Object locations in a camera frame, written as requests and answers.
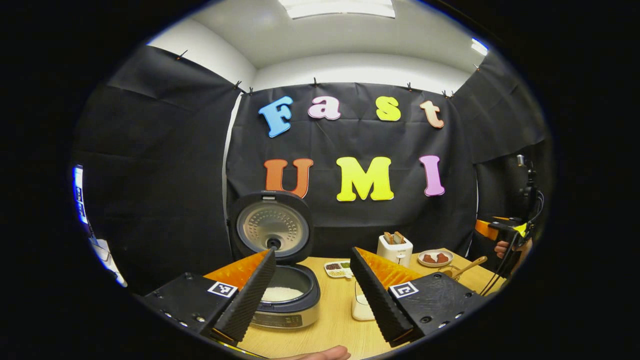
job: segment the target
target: wooden spoon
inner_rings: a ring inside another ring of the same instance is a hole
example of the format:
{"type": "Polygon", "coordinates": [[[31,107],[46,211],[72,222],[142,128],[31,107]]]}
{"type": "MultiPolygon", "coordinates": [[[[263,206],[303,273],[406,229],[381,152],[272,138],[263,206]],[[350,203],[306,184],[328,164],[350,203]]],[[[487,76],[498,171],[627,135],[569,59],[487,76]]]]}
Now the wooden spoon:
{"type": "Polygon", "coordinates": [[[446,276],[450,277],[451,279],[455,279],[458,276],[460,276],[463,272],[471,269],[472,267],[476,266],[476,265],[480,265],[481,263],[484,263],[486,261],[486,256],[482,256],[480,258],[477,258],[473,263],[467,265],[465,268],[462,268],[461,270],[457,270],[456,272],[453,272],[451,270],[444,270],[442,273],[445,274],[446,276]]]}

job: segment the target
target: open lid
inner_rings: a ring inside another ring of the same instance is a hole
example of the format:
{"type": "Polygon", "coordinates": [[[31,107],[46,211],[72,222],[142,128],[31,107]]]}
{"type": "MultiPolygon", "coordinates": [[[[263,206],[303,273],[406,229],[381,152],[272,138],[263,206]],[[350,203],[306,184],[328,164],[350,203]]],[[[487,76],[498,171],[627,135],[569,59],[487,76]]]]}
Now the open lid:
{"type": "Polygon", "coordinates": [[[232,249],[242,257],[275,247],[276,262],[287,265],[311,253],[311,211],[301,197],[289,192],[241,197],[230,209],[228,226],[232,249]]]}

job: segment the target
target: white wall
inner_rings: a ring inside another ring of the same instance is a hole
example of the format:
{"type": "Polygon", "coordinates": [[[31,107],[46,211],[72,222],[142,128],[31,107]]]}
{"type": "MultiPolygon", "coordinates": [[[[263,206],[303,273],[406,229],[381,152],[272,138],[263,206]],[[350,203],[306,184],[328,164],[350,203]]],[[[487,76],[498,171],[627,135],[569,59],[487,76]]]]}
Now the white wall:
{"type": "Polygon", "coordinates": [[[189,59],[215,72],[231,83],[242,81],[240,88],[249,91],[255,76],[255,67],[228,42],[201,23],[186,19],[168,28],[148,45],[189,59]]]}
{"type": "Polygon", "coordinates": [[[259,69],[253,91],[286,85],[377,83],[441,94],[457,91],[471,76],[453,67],[418,58],[387,54],[329,54],[286,61],[259,69]]]}

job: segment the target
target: screen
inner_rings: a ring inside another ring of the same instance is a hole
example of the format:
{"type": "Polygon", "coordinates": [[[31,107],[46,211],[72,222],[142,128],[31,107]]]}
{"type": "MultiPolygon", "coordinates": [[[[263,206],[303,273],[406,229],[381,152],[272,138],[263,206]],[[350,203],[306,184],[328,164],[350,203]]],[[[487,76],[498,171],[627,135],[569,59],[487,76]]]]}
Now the screen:
{"type": "Polygon", "coordinates": [[[94,242],[95,236],[93,230],[89,224],[89,220],[86,217],[86,210],[84,207],[84,193],[83,193],[83,166],[76,165],[74,167],[74,196],[76,198],[76,207],[78,212],[78,218],[83,223],[84,230],[87,232],[89,239],[94,242]]]}

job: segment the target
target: white plate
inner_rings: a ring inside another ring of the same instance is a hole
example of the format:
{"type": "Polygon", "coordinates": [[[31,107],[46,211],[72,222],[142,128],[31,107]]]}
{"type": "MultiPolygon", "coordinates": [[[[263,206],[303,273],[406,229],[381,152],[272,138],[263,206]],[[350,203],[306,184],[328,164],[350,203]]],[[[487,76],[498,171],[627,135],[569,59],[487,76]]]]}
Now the white plate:
{"type": "Polygon", "coordinates": [[[426,250],[426,251],[421,252],[421,253],[418,255],[418,262],[419,262],[420,264],[422,264],[422,265],[424,265],[424,266],[427,266],[427,267],[430,267],[430,268],[441,268],[441,267],[443,267],[443,266],[447,266],[449,263],[451,263],[451,261],[452,261],[452,260],[453,260],[453,254],[451,254],[449,251],[445,251],[445,250],[426,250]],[[426,254],[431,255],[431,257],[432,257],[434,260],[436,260],[436,259],[438,259],[438,254],[439,254],[439,253],[444,254],[447,258],[449,258],[449,260],[448,260],[448,261],[445,261],[444,263],[435,263],[435,264],[432,264],[432,263],[425,263],[425,262],[422,260],[422,258],[423,258],[426,254]]]}
{"type": "Polygon", "coordinates": [[[349,265],[351,264],[350,260],[343,260],[343,261],[332,261],[330,263],[325,263],[324,264],[324,270],[326,272],[327,275],[329,275],[330,277],[333,278],[338,278],[338,277],[346,277],[347,279],[350,279],[353,276],[353,272],[351,271],[351,266],[349,266],[348,268],[343,267],[341,264],[343,263],[348,263],[349,265]],[[340,268],[335,269],[335,270],[329,270],[326,268],[327,265],[330,264],[338,264],[340,266],[340,268]]]}

